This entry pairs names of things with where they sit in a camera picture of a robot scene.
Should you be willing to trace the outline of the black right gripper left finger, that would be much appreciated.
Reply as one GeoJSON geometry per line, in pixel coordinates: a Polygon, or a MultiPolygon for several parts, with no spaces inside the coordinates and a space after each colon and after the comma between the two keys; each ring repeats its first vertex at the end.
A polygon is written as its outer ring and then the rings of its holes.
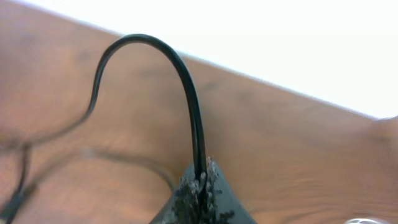
{"type": "Polygon", "coordinates": [[[195,178],[191,164],[184,171],[180,182],[167,203],[149,222],[150,224],[194,224],[200,222],[202,181],[195,178]]]}

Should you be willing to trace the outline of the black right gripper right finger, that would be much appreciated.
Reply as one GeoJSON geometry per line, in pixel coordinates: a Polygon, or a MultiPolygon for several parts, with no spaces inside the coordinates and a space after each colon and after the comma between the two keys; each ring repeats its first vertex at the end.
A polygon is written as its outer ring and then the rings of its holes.
{"type": "Polygon", "coordinates": [[[208,157],[206,166],[206,222],[211,224],[255,224],[256,221],[235,196],[216,161],[208,157]]]}

